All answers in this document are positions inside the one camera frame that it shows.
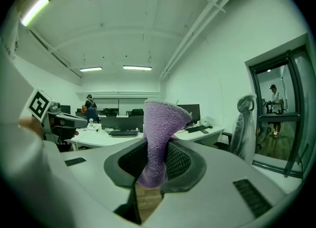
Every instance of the white ceiling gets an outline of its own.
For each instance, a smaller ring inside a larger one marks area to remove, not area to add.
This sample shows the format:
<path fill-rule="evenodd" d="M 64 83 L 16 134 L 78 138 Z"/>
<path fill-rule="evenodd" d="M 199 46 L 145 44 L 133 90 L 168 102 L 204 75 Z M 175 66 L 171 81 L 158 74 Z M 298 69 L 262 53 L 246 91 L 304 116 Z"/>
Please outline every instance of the white ceiling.
<path fill-rule="evenodd" d="M 206 0 L 52 0 L 30 29 L 70 68 L 151 66 L 158 77 Z"/>

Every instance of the hand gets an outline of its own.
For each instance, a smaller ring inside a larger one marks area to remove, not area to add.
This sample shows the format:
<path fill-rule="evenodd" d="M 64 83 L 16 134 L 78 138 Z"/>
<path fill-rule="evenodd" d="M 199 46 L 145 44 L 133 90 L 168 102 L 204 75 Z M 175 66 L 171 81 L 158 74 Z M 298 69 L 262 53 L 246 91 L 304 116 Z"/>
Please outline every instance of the hand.
<path fill-rule="evenodd" d="M 35 117 L 21 118 L 18 122 L 24 128 L 35 132 L 41 139 L 43 139 L 43 128 L 40 121 Z"/>

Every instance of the ceiling light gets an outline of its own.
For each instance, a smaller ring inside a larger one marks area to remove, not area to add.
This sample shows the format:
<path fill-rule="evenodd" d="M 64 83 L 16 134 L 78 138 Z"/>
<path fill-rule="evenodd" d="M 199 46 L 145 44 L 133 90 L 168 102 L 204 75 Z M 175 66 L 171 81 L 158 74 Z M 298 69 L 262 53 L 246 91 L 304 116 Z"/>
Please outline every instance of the ceiling light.
<path fill-rule="evenodd" d="M 23 17 L 21 23 L 28 26 L 31 20 L 49 3 L 49 0 L 38 0 Z"/>
<path fill-rule="evenodd" d="M 88 72 L 88 71 L 98 71 L 98 70 L 103 70 L 101 67 L 96 67 L 96 68 L 81 68 L 81 72 Z"/>
<path fill-rule="evenodd" d="M 150 71 L 151 67 L 138 67 L 138 66 L 123 66 L 124 69 L 145 70 Z"/>

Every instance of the mesh vent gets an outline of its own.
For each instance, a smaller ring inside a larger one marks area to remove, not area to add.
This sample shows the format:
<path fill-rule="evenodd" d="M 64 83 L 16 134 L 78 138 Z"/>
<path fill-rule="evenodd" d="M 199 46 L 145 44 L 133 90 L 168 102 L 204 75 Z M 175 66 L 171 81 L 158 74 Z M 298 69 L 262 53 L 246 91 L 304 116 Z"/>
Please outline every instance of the mesh vent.
<path fill-rule="evenodd" d="M 191 165 L 191 159 L 189 156 L 171 145 L 168 145 L 168 151 L 165 152 L 165 157 L 168 180 L 172 180 L 184 174 Z"/>
<path fill-rule="evenodd" d="M 125 172 L 138 178 L 147 161 L 147 144 L 143 144 L 119 158 L 118 165 Z"/>
<path fill-rule="evenodd" d="M 271 209 L 270 203 L 247 179 L 233 182 L 233 184 L 256 218 Z"/>

